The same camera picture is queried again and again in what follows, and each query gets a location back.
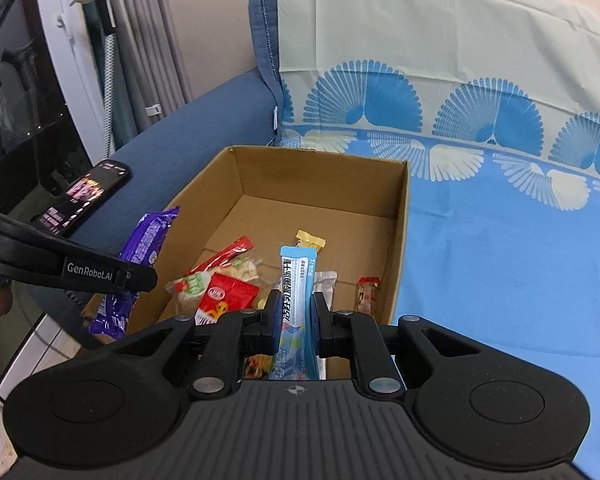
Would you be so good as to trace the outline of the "purple chocolate bar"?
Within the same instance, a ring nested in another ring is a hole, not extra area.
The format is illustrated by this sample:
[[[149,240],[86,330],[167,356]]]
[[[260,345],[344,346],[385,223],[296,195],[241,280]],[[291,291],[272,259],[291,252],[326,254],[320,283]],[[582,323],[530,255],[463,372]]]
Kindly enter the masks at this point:
[[[151,211],[137,222],[130,238],[120,252],[128,266],[123,282],[100,302],[88,332],[98,338],[119,340],[125,336],[130,316],[140,292],[150,292],[157,285],[155,262],[180,207]]]

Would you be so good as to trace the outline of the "red square snack packet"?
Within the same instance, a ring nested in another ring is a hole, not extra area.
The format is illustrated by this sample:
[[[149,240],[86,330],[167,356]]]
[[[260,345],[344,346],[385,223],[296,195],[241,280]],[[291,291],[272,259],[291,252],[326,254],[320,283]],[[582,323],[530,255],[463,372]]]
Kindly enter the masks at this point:
[[[215,273],[199,301],[195,323],[197,326],[214,324],[225,313],[250,309],[258,293],[257,285]]]

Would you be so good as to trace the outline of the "brown cardboard box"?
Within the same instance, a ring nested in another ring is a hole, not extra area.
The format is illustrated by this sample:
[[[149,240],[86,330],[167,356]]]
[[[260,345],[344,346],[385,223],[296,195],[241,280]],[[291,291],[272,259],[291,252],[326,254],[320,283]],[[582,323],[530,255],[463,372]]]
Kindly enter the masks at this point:
[[[280,248],[292,246],[305,230],[326,240],[315,267],[337,274],[332,311],[356,311],[356,283],[376,276],[381,284],[371,316],[378,325],[388,324],[402,271],[408,180],[406,164],[395,160],[227,148],[174,198],[180,213],[158,255],[158,285],[140,295],[129,337],[107,341],[105,349],[134,360],[152,356],[165,341],[160,323],[175,320],[166,284],[242,235],[260,260],[262,296],[282,277]],[[351,377],[346,359],[327,358],[326,370],[330,379]]]

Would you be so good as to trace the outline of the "black smartphone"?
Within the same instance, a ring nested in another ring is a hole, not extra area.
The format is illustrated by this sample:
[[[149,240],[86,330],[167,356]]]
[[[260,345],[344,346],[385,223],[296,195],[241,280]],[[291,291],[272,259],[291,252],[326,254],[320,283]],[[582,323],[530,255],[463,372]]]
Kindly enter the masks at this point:
[[[32,226],[53,235],[69,237],[131,177],[131,169],[122,162],[101,160],[35,217]]]

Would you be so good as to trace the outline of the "small red brown candy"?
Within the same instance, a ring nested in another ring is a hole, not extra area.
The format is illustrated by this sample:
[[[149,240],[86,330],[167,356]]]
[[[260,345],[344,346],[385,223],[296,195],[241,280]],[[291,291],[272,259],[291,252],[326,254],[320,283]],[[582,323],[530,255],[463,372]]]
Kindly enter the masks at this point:
[[[381,280],[376,276],[363,276],[356,283],[355,310],[374,315]]]

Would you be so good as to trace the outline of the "thin red snack stick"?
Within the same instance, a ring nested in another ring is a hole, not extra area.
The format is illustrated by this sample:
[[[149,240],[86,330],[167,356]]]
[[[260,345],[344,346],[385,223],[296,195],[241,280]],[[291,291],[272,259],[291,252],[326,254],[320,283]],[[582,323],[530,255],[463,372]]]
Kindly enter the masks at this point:
[[[211,258],[204,260],[204,262],[199,263],[193,269],[190,269],[187,272],[187,275],[193,275],[198,272],[207,272],[218,266],[224,266],[224,264],[231,262],[234,258],[245,252],[249,252],[252,248],[253,244],[248,236],[239,237],[237,240],[234,240],[232,244],[229,244]]]

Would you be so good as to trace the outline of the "red chip packet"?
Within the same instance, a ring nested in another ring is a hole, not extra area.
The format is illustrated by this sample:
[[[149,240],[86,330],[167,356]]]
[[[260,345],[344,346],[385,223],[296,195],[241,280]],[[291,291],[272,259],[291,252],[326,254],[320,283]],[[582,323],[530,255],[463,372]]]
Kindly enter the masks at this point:
[[[267,380],[273,363],[273,357],[267,354],[256,354],[245,359],[242,378],[248,380]]]

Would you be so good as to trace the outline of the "yellow cartoon snack pack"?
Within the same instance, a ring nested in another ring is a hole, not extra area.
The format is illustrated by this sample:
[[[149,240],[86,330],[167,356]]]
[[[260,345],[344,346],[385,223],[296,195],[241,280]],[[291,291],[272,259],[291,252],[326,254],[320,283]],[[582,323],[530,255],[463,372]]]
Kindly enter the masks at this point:
[[[296,246],[300,248],[313,248],[320,252],[326,246],[326,240],[309,232],[299,230],[296,234]]]

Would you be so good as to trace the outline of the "green rice cracker pack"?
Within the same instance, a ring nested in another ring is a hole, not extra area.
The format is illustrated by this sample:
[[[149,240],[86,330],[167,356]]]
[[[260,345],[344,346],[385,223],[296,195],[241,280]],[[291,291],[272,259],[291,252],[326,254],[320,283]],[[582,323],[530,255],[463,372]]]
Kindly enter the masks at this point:
[[[225,313],[249,309],[260,292],[259,266],[257,259],[237,257],[167,284],[174,313],[213,324]]]

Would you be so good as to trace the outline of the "silver blue snack stick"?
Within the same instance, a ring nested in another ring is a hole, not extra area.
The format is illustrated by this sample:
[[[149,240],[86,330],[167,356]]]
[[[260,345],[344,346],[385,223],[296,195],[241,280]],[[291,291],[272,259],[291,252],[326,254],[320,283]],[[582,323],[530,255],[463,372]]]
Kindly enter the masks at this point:
[[[311,318],[311,296],[317,251],[283,246],[282,328],[279,344],[268,373],[271,380],[317,380],[315,338]]]

